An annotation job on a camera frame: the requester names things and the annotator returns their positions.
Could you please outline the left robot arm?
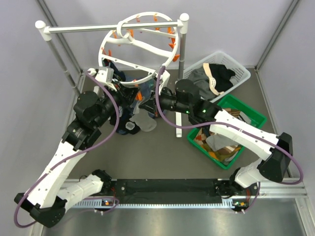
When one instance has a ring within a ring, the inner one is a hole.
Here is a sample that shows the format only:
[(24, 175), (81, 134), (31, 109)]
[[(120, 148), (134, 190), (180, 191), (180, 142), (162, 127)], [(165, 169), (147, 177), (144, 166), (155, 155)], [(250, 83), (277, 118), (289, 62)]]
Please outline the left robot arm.
[(31, 218), (47, 228), (58, 224), (65, 213), (85, 198), (111, 191), (111, 177), (102, 170), (93, 171), (88, 177), (66, 189), (61, 189), (75, 165), (101, 135), (100, 127), (112, 116), (119, 116), (119, 107), (131, 105), (139, 88), (115, 85), (106, 90), (103, 97), (94, 91), (79, 95), (73, 109), (75, 120), (67, 127), (57, 151), (49, 165), (26, 193), (18, 193), (14, 199)]

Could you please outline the white round clip hanger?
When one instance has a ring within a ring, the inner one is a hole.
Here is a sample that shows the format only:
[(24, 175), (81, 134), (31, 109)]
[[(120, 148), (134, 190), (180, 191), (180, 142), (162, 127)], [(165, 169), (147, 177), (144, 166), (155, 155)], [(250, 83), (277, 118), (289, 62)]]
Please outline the white round clip hanger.
[[(134, 34), (134, 38), (137, 40), (151, 44), (162, 50), (166, 50), (166, 51), (172, 50), (173, 44), (172, 44), (171, 38), (167, 38), (162, 35), (156, 35), (156, 34), (152, 34), (148, 32), (141, 32), (136, 29), (133, 30), (133, 34)], [(103, 52), (115, 58), (132, 62), (137, 65), (156, 70), (157, 73), (158, 73), (158, 68), (167, 60), (167, 58), (165, 57), (155, 55), (144, 49), (131, 46), (131, 45), (117, 45), (117, 44), (112, 44), (112, 43), (106, 43), (105, 49), (103, 50)], [(123, 68), (133, 69), (132, 67), (128, 67), (126, 65), (119, 64), (117, 62), (113, 62), (113, 63), (115, 63), (116, 66), (120, 69), (123, 69)], [(142, 71), (142, 70), (139, 70), (139, 71), (144, 72), (144, 77), (148, 75), (148, 73), (145, 71)]]

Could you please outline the santa sock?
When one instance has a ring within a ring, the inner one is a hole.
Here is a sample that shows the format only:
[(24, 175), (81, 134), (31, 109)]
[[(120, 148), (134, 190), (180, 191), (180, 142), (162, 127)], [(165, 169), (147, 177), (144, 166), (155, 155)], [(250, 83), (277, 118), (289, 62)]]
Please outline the santa sock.
[(105, 66), (105, 67), (109, 67), (109, 68), (113, 69), (115, 74), (117, 74), (119, 72), (119, 70), (117, 69), (115, 64), (112, 61), (108, 60), (108, 59), (104, 59), (102, 61), (102, 65)]
[(125, 82), (126, 81), (126, 75), (122, 71), (114, 71), (114, 78), (117, 79), (120, 82)]

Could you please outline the grey striped sock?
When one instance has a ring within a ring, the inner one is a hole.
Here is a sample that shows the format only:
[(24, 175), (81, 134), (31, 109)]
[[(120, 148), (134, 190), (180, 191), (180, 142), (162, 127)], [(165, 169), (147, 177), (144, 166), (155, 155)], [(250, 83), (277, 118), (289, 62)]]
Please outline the grey striped sock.
[(214, 134), (206, 139), (207, 145), (213, 150), (218, 151), (219, 149), (233, 145), (233, 141), (220, 134)]
[(149, 116), (147, 110), (140, 108), (145, 102), (145, 99), (139, 100), (135, 103), (135, 107), (132, 109), (131, 121), (134, 122), (144, 132), (150, 132), (157, 126), (157, 122)]

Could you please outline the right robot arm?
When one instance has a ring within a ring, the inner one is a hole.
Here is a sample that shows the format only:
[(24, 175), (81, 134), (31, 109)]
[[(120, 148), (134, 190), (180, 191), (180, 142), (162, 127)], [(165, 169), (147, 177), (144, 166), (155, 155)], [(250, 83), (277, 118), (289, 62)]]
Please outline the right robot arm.
[(170, 93), (161, 78), (155, 77), (154, 99), (160, 114), (164, 110), (186, 114), (188, 128), (209, 128), (255, 153), (259, 160), (238, 168), (230, 177), (230, 190), (237, 195), (263, 180), (285, 184), (284, 175), (293, 160), (292, 136), (262, 131), (228, 113), (220, 106), (200, 97), (189, 80), (180, 80), (175, 93)]

